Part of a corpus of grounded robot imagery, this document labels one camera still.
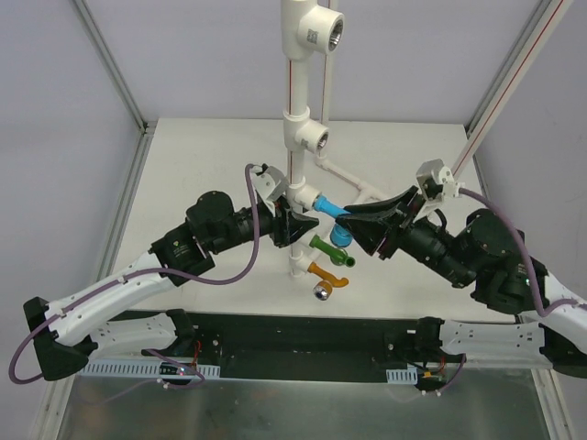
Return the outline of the white PVC pipe stand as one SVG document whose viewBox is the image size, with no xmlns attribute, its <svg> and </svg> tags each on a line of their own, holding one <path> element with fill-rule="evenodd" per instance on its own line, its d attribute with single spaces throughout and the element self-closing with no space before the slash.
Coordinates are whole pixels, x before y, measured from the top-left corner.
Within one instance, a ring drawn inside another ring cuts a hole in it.
<svg viewBox="0 0 587 440">
<path fill-rule="evenodd" d="M 467 138 L 465 146 L 452 165 L 453 176 L 459 177 L 472 161 L 481 143 L 493 127 L 498 115 L 522 82 L 547 41 L 570 9 L 569 1 L 552 1 L 548 21 L 538 35 L 530 53 L 515 73 L 511 85 L 499 100 L 482 128 Z M 354 174 L 336 166 L 327 158 L 323 148 L 327 141 L 330 114 L 331 85 L 335 49 L 343 35 L 344 16 L 336 1 L 283 1 L 281 3 L 282 51 L 286 59 L 286 106 L 283 110 L 283 141 L 287 149 L 287 197 L 297 210 L 310 209 L 318 196 L 316 188 L 305 177 L 305 154 L 315 157 L 318 168 L 355 188 L 359 202 L 380 201 L 386 195 L 380 189 Z M 308 107 L 309 61 L 313 54 L 324 58 L 319 118 L 314 120 Z"/>
</svg>

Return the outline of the blue water faucet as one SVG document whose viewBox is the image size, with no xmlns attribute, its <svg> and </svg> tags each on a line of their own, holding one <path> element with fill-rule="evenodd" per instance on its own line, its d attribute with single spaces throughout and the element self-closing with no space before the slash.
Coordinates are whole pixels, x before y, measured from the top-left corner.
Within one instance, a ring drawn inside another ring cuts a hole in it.
<svg viewBox="0 0 587 440">
<path fill-rule="evenodd" d="M 326 214 L 336 220 L 347 211 L 331 203 L 325 195 L 319 195 L 314 202 L 314 210 Z M 331 243 L 337 248 L 347 248 L 352 243 L 352 235 L 343 226 L 335 223 L 330 235 Z"/>
</svg>

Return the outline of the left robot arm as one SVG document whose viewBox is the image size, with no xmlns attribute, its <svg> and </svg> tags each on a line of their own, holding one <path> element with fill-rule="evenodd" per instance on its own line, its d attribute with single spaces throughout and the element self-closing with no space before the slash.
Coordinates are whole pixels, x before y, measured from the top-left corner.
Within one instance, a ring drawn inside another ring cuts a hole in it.
<svg viewBox="0 0 587 440">
<path fill-rule="evenodd" d="M 113 330 L 114 317 L 188 281 L 236 283 L 253 269 L 262 237 L 269 237 L 277 248 L 287 248 L 318 224 L 318 219 L 295 212 L 283 196 L 272 209 L 253 200 L 236 210 L 228 194 L 204 193 L 187 209 L 182 224 L 124 269 L 57 301 L 35 297 L 24 303 L 30 330 L 24 342 L 34 347 L 39 377 L 65 379 L 82 370 L 92 356 L 110 348 L 134 347 L 135 337 Z M 205 276 L 215 266 L 215 255 L 247 243 L 253 248 L 240 273 L 224 280 Z"/>
</svg>

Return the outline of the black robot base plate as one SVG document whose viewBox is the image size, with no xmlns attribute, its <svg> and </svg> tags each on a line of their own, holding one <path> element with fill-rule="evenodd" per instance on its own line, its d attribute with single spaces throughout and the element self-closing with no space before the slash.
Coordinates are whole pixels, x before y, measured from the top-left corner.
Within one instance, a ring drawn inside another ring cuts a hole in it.
<svg viewBox="0 0 587 440">
<path fill-rule="evenodd" d="M 189 313 L 193 335 L 161 352 L 220 368 L 223 379 L 384 383 L 389 369 L 456 363 L 437 319 Z"/>
</svg>

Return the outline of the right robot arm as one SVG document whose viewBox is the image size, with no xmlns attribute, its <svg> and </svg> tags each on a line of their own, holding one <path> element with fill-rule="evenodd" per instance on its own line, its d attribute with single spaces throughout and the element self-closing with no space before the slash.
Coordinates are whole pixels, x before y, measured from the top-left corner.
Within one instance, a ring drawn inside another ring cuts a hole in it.
<svg viewBox="0 0 587 440">
<path fill-rule="evenodd" d="M 493 203 L 476 192 L 463 194 L 483 207 L 456 236 L 426 218 L 416 187 L 382 202 L 349 205 L 336 224 L 370 256 L 386 260 L 403 251 L 452 287 L 472 287 L 475 302 L 525 317 L 538 331 L 537 355 L 558 373 L 585 378 L 586 301 L 529 255 L 523 231 Z"/>
</svg>

